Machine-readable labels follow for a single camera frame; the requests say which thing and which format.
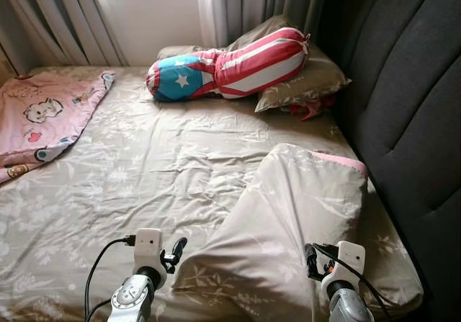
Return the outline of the large beige floral pillow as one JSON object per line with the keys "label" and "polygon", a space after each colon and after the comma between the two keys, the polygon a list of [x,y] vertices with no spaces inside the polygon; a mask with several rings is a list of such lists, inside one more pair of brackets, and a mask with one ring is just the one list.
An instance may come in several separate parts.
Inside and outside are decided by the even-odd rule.
{"label": "large beige floral pillow", "polygon": [[[282,27],[297,27],[286,16],[279,14],[244,33],[236,41],[226,46],[226,50],[236,50],[252,43]],[[307,104],[331,96],[352,82],[319,46],[308,39],[309,56],[301,72],[290,79],[261,91],[256,104],[256,112],[263,112],[291,104]]]}

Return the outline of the dark grey padded headboard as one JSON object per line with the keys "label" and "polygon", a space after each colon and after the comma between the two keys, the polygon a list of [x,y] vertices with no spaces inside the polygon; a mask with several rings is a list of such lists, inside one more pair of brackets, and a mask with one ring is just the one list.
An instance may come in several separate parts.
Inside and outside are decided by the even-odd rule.
{"label": "dark grey padded headboard", "polygon": [[413,322],[459,322],[461,0],[325,0],[319,48],[350,78],[336,123],[371,171],[413,272]]}

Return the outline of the grey curtain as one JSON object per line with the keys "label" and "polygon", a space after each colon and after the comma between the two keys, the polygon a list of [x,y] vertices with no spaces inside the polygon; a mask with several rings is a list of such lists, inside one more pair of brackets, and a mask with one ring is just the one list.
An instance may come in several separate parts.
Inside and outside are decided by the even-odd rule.
{"label": "grey curtain", "polygon": [[204,46],[224,48],[273,16],[303,32],[315,32],[325,0],[198,0]]}
{"label": "grey curtain", "polygon": [[0,0],[0,50],[13,71],[128,66],[104,0]]}

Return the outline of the pink cartoon print blanket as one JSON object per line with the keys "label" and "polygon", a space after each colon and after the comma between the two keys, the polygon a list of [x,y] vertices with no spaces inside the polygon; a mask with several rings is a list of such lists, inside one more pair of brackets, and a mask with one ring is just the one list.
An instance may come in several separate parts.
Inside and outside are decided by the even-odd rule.
{"label": "pink cartoon print blanket", "polygon": [[50,163],[75,144],[115,76],[103,71],[76,81],[42,72],[0,87],[0,184]]}

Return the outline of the red cloth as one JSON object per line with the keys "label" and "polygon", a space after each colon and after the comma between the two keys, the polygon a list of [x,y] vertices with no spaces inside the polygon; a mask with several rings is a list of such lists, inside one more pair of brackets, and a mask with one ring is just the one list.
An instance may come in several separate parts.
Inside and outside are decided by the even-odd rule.
{"label": "red cloth", "polygon": [[291,115],[300,117],[300,120],[318,117],[322,112],[332,108],[335,104],[336,96],[326,96],[318,100],[300,102],[299,104],[289,104],[281,107],[281,111],[289,112]]}

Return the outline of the beige floral bed sheet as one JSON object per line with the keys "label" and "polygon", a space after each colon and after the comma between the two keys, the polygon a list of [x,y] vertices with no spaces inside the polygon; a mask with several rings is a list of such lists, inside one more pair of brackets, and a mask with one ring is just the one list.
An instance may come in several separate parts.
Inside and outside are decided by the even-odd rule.
{"label": "beige floral bed sheet", "polygon": [[201,249],[280,143],[354,151],[329,112],[300,120],[254,99],[156,102],[144,68],[115,82],[78,141],[0,184],[0,322],[84,322],[129,276],[120,239],[158,228]]}

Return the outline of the stars and stripes bolster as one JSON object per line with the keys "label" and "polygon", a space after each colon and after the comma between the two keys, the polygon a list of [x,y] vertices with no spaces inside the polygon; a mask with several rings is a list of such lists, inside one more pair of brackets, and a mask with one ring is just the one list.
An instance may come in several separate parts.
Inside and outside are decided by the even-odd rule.
{"label": "stars and stripes bolster", "polygon": [[309,37],[296,28],[282,27],[237,50],[170,56],[148,69],[147,89],[161,102],[212,96],[233,100],[257,94],[303,70]]}

